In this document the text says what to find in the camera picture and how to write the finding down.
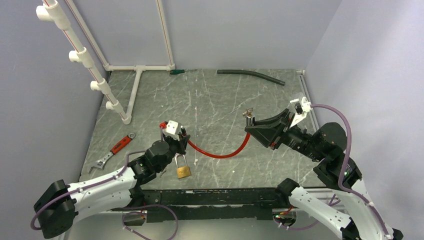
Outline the red cable lock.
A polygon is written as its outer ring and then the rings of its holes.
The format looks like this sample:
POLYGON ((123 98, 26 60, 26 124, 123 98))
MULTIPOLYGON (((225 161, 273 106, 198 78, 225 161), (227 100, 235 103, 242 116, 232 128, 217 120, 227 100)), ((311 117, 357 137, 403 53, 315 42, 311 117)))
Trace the red cable lock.
POLYGON ((212 155, 230 155, 245 142, 246 118, 240 112, 213 116, 196 114, 187 127, 191 142, 212 155))

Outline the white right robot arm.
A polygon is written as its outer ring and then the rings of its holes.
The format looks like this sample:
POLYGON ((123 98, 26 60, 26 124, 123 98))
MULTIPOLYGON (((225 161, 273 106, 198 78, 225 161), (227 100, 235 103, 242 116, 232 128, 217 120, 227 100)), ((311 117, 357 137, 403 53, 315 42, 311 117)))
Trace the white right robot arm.
POLYGON ((280 207, 292 205, 305 211, 341 240, 401 240, 404 237, 400 230, 377 216, 362 173, 347 156, 347 134, 338 123, 325 123, 310 134, 294 125, 295 114, 288 109, 264 120, 255 120, 250 113, 245 117, 245 132, 263 146, 276 150, 285 145, 317 162, 313 171, 339 199, 346 213, 312 196, 290 178, 275 188, 275 200, 280 207))

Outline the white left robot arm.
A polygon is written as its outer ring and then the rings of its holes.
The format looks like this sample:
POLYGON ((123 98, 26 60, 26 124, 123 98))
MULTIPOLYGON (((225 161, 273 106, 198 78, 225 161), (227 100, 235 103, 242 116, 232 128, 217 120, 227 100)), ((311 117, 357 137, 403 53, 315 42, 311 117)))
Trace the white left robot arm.
POLYGON ((178 139, 166 136, 139 151, 140 156, 133 160, 127 154, 118 170, 91 180, 69 184, 62 179, 54 181, 33 206, 31 229, 51 239, 91 215, 116 208, 139 209, 144 203, 141 186, 154 180, 176 155, 186 154, 190 137, 187 133, 179 134, 178 139))

